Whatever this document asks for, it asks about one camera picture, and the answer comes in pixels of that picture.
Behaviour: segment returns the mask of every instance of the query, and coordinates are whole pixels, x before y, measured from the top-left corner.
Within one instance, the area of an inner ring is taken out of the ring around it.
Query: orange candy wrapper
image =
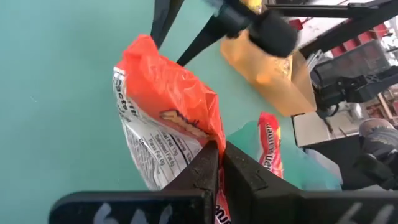
[[[258,122],[259,142],[262,154],[259,163],[267,170],[283,178],[280,155],[280,126],[276,116],[262,112]]]

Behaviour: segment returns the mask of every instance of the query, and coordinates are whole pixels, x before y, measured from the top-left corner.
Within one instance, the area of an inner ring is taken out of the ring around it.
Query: nutrition facts label
[[[151,188],[163,188],[171,182],[198,154],[198,142],[173,136],[158,129],[123,122],[131,155],[141,175]]]
[[[178,176],[202,146],[195,139],[175,134],[146,115],[125,96],[123,71],[115,70],[113,91],[131,156],[146,185],[159,190]]]

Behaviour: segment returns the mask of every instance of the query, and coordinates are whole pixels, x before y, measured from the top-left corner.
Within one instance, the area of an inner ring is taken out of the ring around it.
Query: snack bag logo
[[[197,127],[199,121],[189,122],[188,119],[184,118],[178,110],[167,110],[160,113],[160,117],[166,121],[171,121],[181,128],[185,129],[189,133],[199,137],[208,138],[209,135]]]
[[[222,224],[231,224],[231,220],[229,219],[229,217],[227,216],[225,210],[223,207],[221,207],[220,205],[216,206],[216,217],[219,221],[219,223]]]
[[[102,204],[102,206],[95,213],[93,224],[119,224],[119,222],[112,217],[108,217],[111,213],[112,208],[108,203]],[[168,224],[170,216],[173,214],[173,208],[168,205],[162,211],[159,218],[159,224]],[[137,209],[130,224],[149,224],[145,216],[144,211]]]
[[[267,124],[266,129],[267,129],[268,153],[262,165],[267,170],[272,171],[272,162],[274,161],[275,158],[274,131],[272,130],[271,125],[269,124]]]

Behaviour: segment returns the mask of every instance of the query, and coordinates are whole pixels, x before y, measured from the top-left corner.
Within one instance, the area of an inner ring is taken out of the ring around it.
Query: candy wrapper
[[[140,35],[115,66],[113,91],[127,146],[148,188],[159,190],[210,139],[220,157],[225,136],[217,94]]]
[[[228,203],[224,194],[224,170],[218,172],[218,192],[216,205],[216,222],[217,224],[231,224],[231,215],[229,214]]]
[[[261,113],[259,122],[261,156],[259,163],[267,170],[283,178],[282,157],[280,156],[280,126],[274,115]]]

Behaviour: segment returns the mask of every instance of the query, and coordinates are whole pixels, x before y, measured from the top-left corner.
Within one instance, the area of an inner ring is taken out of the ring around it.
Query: red object
[[[366,108],[366,111],[368,112],[368,115],[370,116],[370,118],[385,119],[385,117],[383,116],[383,113],[381,111],[381,104],[379,104],[379,103],[376,105],[368,106]]]
[[[259,163],[276,176],[283,178],[283,165],[280,155],[280,127],[276,116],[261,113],[259,122],[260,146],[262,155]]]
[[[393,101],[392,107],[394,109],[395,114],[398,114],[398,101]]]
[[[118,68],[126,71],[126,95],[156,122],[198,140],[226,147],[218,96],[194,74],[159,54],[149,35],[140,35]]]
[[[216,220],[218,224],[231,223],[231,215],[224,193],[224,170],[222,168],[218,171],[218,183]]]
[[[356,47],[366,44],[371,40],[378,40],[384,37],[388,33],[388,29],[384,23],[379,24],[372,30],[359,34],[357,37],[343,43],[342,45],[335,47],[331,50],[334,57],[340,56],[343,53],[353,50]]]
[[[301,22],[300,19],[293,19],[289,21],[289,25],[296,28],[297,30],[303,29],[303,22]]]

